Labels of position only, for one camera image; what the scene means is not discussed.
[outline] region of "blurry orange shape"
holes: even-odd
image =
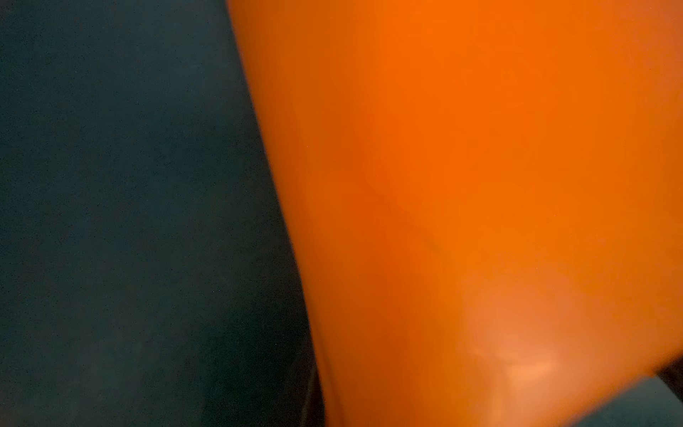
[[[683,2],[228,3],[330,427],[566,424],[683,353]]]

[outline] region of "dark fabric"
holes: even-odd
[[[0,426],[259,426],[307,334],[221,0],[0,0]]]

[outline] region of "orange object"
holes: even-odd
[[[555,426],[683,352],[683,2],[229,10],[329,427]]]

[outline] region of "orange plastic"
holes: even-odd
[[[683,1],[229,10],[329,427],[556,426],[683,352]]]

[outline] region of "dark teal surface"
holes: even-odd
[[[259,426],[307,333],[220,0],[0,0],[0,426]]]
[[[659,378],[650,378],[574,427],[683,427],[683,404]]]

